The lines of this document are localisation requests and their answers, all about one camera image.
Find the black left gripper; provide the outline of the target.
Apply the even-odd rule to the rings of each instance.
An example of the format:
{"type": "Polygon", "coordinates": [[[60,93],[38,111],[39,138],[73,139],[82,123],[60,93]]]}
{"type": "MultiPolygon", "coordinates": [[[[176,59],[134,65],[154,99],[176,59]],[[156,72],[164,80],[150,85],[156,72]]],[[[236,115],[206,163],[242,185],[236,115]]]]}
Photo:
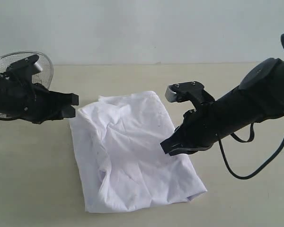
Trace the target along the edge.
{"type": "Polygon", "coordinates": [[[38,83],[24,86],[13,83],[11,99],[11,119],[34,124],[74,118],[72,106],[79,105],[77,94],[50,91],[38,83]]]}

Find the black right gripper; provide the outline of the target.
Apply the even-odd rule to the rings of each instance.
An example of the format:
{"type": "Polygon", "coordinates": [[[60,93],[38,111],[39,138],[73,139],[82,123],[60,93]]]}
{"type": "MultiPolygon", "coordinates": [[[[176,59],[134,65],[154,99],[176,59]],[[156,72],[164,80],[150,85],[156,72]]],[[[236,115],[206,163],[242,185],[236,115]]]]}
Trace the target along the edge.
{"type": "Polygon", "coordinates": [[[179,154],[192,155],[198,151],[206,151],[213,144],[222,139],[219,126],[222,102],[216,101],[208,106],[207,112],[193,121],[185,121],[181,129],[181,136],[174,133],[160,143],[165,154],[176,156],[179,154]]]}

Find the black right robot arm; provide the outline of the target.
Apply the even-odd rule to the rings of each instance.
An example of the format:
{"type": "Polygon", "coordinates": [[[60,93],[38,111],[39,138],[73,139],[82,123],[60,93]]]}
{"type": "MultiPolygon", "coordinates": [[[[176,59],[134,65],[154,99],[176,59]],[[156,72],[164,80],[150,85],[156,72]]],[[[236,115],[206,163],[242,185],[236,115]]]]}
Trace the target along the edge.
{"type": "Polygon", "coordinates": [[[182,124],[161,142],[164,153],[174,156],[205,151],[247,125],[284,116],[284,61],[263,61],[217,100],[197,81],[170,85],[165,96],[171,103],[190,101],[194,109],[188,110],[182,124]]]}

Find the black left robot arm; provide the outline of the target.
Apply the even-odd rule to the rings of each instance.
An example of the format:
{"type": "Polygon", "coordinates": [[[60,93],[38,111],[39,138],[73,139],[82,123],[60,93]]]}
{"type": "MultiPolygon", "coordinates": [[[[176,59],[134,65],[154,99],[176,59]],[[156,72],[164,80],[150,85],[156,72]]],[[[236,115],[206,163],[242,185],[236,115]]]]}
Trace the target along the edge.
{"type": "Polygon", "coordinates": [[[34,124],[76,116],[79,96],[48,90],[40,83],[0,78],[0,121],[24,120],[34,124]]]}

